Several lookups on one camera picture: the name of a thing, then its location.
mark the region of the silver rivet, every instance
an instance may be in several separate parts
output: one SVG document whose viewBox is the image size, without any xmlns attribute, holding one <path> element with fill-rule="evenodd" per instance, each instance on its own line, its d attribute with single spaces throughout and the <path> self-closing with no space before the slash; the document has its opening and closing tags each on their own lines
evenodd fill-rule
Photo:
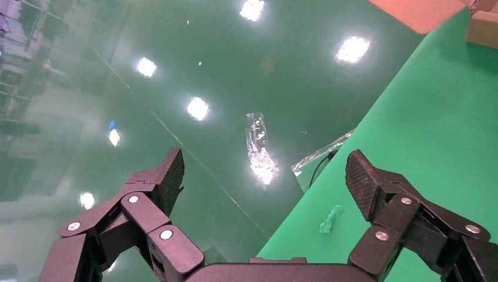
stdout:
<svg viewBox="0 0 498 282">
<path fill-rule="evenodd" d="M 165 230 L 165 231 L 161 232 L 161 235 L 159 235 L 159 237 L 161 237 L 161 239 L 163 239 L 163 240 L 168 240 L 172 236 L 173 236 L 173 232 L 171 230 Z"/>
<path fill-rule="evenodd" d="M 131 196 L 131 197 L 128 199 L 128 202 L 130 202 L 130 203 L 136 203 L 138 200 L 139 200 L 139 197 L 138 197 L 138 196 Z"/>
<path fill-rule="evenodd" d="M 81 224 L 79 222 L 73 222 L 70 225 L 68 225 L 68 230 L 69 231 L 75 231 L 76 229 L 79 228 Z"/>
<path fill-rule="evenodd" d="M 384 233 L 382 231 L 377 231 L 377 232 L 375 232 L 375 237 L 377 237 L 379 240 L 387 241 L 387 239 L 389 238 L 389 235 L 387 235 L 386 233 Z"/>
<path fill-rule="evenodd" d="M 469 225 L 465 225 L 465 228 L 472 232 L 472 233 L 475 233 L 475 234 L 479 234 L 481 232 L 481 229 L 479 229 L 479 227 L 477 226 L 474 226 L 472 224 L 469 224 Z"/>
<path fill-rule="evenodd" d="M 412 201 L 409 198 L 401 198 L 401 201 L 403 202 L 403 204 L 411 204 L 412 203 Z"/>
</svg>

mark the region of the floor seam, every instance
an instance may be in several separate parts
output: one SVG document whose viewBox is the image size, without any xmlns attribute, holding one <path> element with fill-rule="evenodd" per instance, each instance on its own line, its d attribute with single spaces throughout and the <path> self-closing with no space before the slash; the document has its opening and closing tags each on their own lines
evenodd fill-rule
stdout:
<svg viewBox="0 0 498 282">
<path fill-rule="evenodd" d="M 207 171 L 207 173 L 210 175 L 210 177 L 216 182 L 216 184 L 218 184 L 218 186 L 220 187 L 220 189 L 223 191 L 223 193 L 225 193 L 227 195 L 227 197 L 245 214 L 245 216 L 247 216 L 247 218 L 249 218 L 249 220 L 251 220 L 251 222 L 262 232 L 262 234 L 267 238 L 267 239 L 270 239 L 270 237 L 268 235 L 266 235 L 265 231 L 263 230 L 263 228 L 261 228 L 261 226 L 235 201 L 235 199 L 230 196 L 230 194 L 228 193 L 228 191 L 226 191 L 226 189 L 223 187 L 223 185 L 221 185 L 220 181 L 215 177 L 215 175 L 211 172 L 211 170 L 209 170 L 209 168 L 203 163 L 201 162 L 200 159 L 198 159 L 193 153 L 192 151 L 190 151 L 181 141 L 180 139 L 164 124 L 164 122 L 159 119 L 159 117 L 157 117 L 157 115 L 154 113 L 153 110 L 149 110 L 150 114 L 154 116 L 154 118 L 157 119 L 157 121 L 178 141 L 178 143 L 197 161 L 197 163 L 199 163 L 199 165 Z"/>
</svg>

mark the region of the black cable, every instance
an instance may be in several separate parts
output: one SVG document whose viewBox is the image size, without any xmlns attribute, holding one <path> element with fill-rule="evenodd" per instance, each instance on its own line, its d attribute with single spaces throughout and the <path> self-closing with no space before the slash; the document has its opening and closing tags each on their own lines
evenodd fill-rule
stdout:
<svg viewBox="0 0 498 282">
<path fill-rule="evenodd" d="M 337 153 L 337 150 L 333 150 L 333 151 L 330 151 L 327 155 L 327 157 L 325 157 L 323 160 L 320 161 L 320 163 L 318 164 L 317 168 L 315 169 L 315 171 L 313 172 L 313 175 L 311 176 L 311 181 L 309 182 L 309 188 L 311 188 L 311 185 L 313 184 L 313 179 L 315 178 L 315 174 L 317 173 L 318 171 L 318 168 L 320 167 L 320 165 L 328 159 L 328 161 L 330 162 L 330 160 L 335 156 L 335 154 Z"/>
<path fill-rule="evenodd" d="M 320 161 L 320 163 L 318 164 L 317 168 L 316 168 L 316 169 L 315 169 L 315 171 L 313 172 L 313 175 L 311 176 L 311 181 L 309 182 L 309 187 L 308 187 L 308 189 L 309 189 L 309 188 L 311 188 L 311 185 L 313 184 L 313 179 L 315 178 L 315 174 L 317 173 L 318 168 L 319 168 L 319 167 L 320 167 L 320 165 L 321 165 L 321 164 L 322 164 L 325 160 L 327 160 L 327 159 L 328 159 L 328 156 L 327 156 L 327 157 L 325 157 L 323 160 L 321 160 L 321 161 Z"/>
</svg>

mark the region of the green floor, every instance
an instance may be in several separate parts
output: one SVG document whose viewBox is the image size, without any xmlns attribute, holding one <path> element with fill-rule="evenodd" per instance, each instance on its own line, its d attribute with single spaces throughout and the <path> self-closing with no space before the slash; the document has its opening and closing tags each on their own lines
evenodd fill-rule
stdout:
<svg viewBox="0 0 498 282">
<path fill-rule="evenodd" d="M 209 262 L 259 252 L 302 196 L 290 166 L 354 128 L 422 36 L 367 0 L 270 0 L 257 19 L 256 2 L 0 2 L 1 281 L 36 281 L 62 223 L 171 147 L 186 163 L 173 223 Z M 248 158 L 255 112 L 269 184 Z M 134 250 L 105 274 L 138 279 L 156 281 Z"/>
</svg>

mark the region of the green paper sheet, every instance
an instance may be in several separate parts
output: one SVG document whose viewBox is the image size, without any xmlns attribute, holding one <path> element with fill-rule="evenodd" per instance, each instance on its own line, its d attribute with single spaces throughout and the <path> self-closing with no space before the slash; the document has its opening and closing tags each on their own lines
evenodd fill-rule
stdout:
<svg viewBox="0 0 498 282">
<path fill-rule="evenodd" d="M 346 263 L 369 223 L 345 185 L 361 149 L 374 166 L 402 173 L 427 199 L 488 229 L 498 242 L 498 50 L 465 42 L 465 10 L 427 35 L 352 136 L 264 246 L 265 259 Z M 334 231 L 319 226 L 335 204 Z M 387 281 L 439 281 L 404 249 Z"/>
</svg>

